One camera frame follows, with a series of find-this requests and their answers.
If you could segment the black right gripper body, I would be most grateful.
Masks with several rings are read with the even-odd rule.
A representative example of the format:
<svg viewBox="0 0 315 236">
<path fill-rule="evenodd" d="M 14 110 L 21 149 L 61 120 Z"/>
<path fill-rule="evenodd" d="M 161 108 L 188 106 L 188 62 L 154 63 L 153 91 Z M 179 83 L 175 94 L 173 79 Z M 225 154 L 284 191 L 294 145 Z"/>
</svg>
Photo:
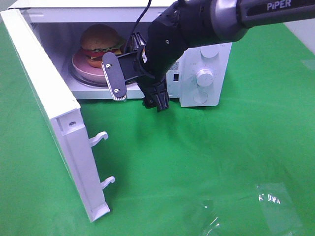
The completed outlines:
<svg viewBox="0 0 315 236">
<path fill-rule="evenodd" d="M 132 53 L 118 56 L 118 61 L 126 81 L 135 81 L 139 85 L 153 85 L 166 81 L 166 74 L 155 72 L 145 54 L 145 46 Z"/>
</svg>

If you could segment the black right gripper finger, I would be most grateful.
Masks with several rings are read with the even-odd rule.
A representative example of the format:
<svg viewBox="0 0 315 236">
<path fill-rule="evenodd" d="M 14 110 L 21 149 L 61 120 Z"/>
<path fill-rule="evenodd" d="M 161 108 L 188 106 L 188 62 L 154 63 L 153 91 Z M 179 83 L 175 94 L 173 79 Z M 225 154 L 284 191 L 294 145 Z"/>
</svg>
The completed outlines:
<svg viewBox="0 0 315 236">
<path fill-rule="evenodd" d="M 138 50 L 140 46 L 146 44 L 146 40 L 140 32 L 133 32 L 124 47 L 124 53 L 132 53 Z"/>
<path fill-rule="evenodd" d="M 145 96 L 142 99 L 142 104 L 145 108 L 151 109 L 156 107 L 158 112 L 169 108 L 170 98 L 165 79 L 153 83 L 138 80 L 137 84 Z"/>
</svg>

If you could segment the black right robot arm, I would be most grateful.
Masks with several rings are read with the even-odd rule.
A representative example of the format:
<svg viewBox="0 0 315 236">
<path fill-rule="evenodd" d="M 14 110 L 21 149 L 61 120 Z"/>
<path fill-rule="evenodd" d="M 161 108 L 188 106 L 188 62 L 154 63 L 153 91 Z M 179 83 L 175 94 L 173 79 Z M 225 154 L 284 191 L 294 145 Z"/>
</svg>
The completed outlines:
<svg viewBox="0 0 315 236">
<path fill-rule="evenodd" d="M 148 27 L 148 39 L 135 52 L 119 56 L 121 75 L 115 100 L 126 99 L 127 81 L 144 93 L 147 108 L 169 107 L 166 72 L 189 48 L 239 41 L 248 29 L 311 19 L 312 0 L 179 0 Z"/>
</svg>

